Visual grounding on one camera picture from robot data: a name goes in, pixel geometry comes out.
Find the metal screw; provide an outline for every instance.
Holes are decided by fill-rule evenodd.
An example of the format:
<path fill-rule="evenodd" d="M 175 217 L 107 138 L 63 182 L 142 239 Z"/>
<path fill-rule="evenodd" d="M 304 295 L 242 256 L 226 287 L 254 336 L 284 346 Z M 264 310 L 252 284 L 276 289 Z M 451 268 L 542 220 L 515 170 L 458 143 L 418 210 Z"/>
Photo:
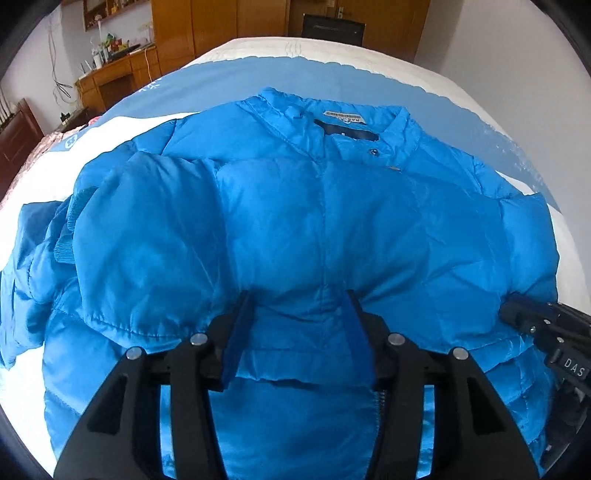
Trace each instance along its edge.
<path fill-rule="evenodd" d="M 129 360 L 137 360 L 142 356 L 142 349 L 139 346 L 133 346 L 125 352 L 125 356 Z"/>
<path fill-rule="evenodd" d="M 468 353 L 468 350 L 466 350 L 465 348 L 456 347 L 453 349 L 453 356 L 457 360 L 468 360 L 470 354 Z"/>
<path fill-rule="evenodd" d="M 207 335 L 205 333 L 196 333 L 191 337 L 191 345 L 200 346 L 207 343 Z"/>
<path fill-rule="evenodd" d="M 390 345 L 401 346 L 404 345 L 404 342 L 406 342 L 406 338 L 399 333 L 390 333 L 390 335 L 388 335 L 388 343 Z"/>

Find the wooden headboard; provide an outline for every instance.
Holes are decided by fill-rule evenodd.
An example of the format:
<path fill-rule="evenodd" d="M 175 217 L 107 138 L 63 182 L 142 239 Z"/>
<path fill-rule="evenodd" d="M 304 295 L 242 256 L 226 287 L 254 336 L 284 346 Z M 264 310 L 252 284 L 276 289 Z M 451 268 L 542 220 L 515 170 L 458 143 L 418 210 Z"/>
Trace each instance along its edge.
<path fill-rule="evenodd" d="M 0 200 L 7 192 L 29 153 L 43 138 L 26 100 L 18 102 L 14 116 L 0 131 Z"/>

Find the jacket collar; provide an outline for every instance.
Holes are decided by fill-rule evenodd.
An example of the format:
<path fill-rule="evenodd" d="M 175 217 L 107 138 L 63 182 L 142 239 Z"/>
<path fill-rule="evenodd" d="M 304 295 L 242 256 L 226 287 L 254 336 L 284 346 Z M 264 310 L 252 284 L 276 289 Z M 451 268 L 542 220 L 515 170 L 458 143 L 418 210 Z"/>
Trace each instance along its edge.
<path fill-rule="evenodd" d="M 339 137 L 337 140 L 345 142 L 349 151 L 351 148 L 358 150 L 361 156 L 370 156 L 369 150 L 377 148 L 382 153 L 380 163 L 389 161 L 398 168 L 404 167 L 423 135 L 421 127 L 401 106 L 373 107 L 330 100 L 304 99 L 273 88 L 264 89 L 259 95 L 245 100 L 245 103 L 271 132 L 290 143 L 296 150 L 318 160 L 326 156 L 327 139 L 322 127 L 314 123 L 315 118 L 325 123 L 370 130 L 378 134 L 379 140 L 376 142 L 354 140 L 349 137 Z M 346 124 L 333 116 L 327 116 L 325 112 L 357 114 L 363 118 L 366 125 Z"/>

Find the wooden drawer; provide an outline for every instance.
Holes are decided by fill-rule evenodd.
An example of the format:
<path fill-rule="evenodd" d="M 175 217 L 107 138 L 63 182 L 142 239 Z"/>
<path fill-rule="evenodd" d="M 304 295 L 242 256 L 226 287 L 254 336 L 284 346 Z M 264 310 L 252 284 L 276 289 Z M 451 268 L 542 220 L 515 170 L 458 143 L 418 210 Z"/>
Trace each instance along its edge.
<path fill-rule="evenodd" d="M 93 80 L 92 74 L 80 80 L 80 90 L 82 91 L 82 93 L 88 92 L 89 90 L 92 90 L 94 87 L 95 81 Z"/>
<path fill-rule="evenodd" d="M 134 70 L 135 88 L 139 90 L 160 76 L 160 65 L 150 65 L 150 71 L 147 68 Z"/>
<path fill-rule="evenodd" d="M 96 113 L 105 113 L 105 103 L 100 95 L 99 89 L 93 88 L 82 94 L 82 105 Z"/>
<path fill-rule="evenodd" d="M 121 77 L 131 75 L 131 63 L 129 58 L 121 59 L 97 70 L 94 74 L 95 85 L 101 86 Z"/>
<path fill-rule="evenodd" d="M 132 70 L 144 69 L 148 63 L 150 65 L 158 64 L 158 51 L 155 47 L 148 48 L 148 50 L 140 51 L 130 55 L 130 59 Z"/>

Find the white bedsheet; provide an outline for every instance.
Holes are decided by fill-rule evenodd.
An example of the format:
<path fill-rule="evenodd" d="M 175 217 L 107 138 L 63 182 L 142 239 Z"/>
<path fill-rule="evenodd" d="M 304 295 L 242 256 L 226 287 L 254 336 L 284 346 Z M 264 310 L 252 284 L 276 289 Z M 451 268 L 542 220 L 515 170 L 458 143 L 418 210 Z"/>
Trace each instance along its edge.
<path fill-rule="evenodd" d="M 325 63 L 337 62 L 351 65 L 357 69 L 379 73 L 409 85 L 419 86 L 427 92 L 447 97 L 458 106 L 476 113 L 487 124 L 504 133 L 482 107 L 451 80 L 416 65 L 359 47 L 299 38 L 243 38 L 232 40 L 189 65 L 249 56 L 300 56 Z M 31 202 L 64 200 L 72 193 L 74 181 L 88 161 L 170 118 L 181 118 L 190 113 L 194 112 L 148 119 L 116 117 L 88 131 L 68 151 L 49 152 L 43 155 L 18 183 L 4 208 L 0 210 L 0 267 L 4 267 L 14 246 L 18 214 L 22 205 Z M 523 193 L 532 193 L 526 184 L 506 176 L 505 178 Z M 591 301 L 574 240 L 562 214 L 552 207 L 550 212 L 560 253 L 557 274 L 559 300 L 591 313 Z M 49 445 L 49 436 L 43 419 L 44 386 L 40 374 L 42 354 L 42 348 L 28 352 L 17 359 L 16 367 L 10 372 L 0 371 L 0 404 L 29 450 L 43 467 L 52 473 L 55 458 Z"/>

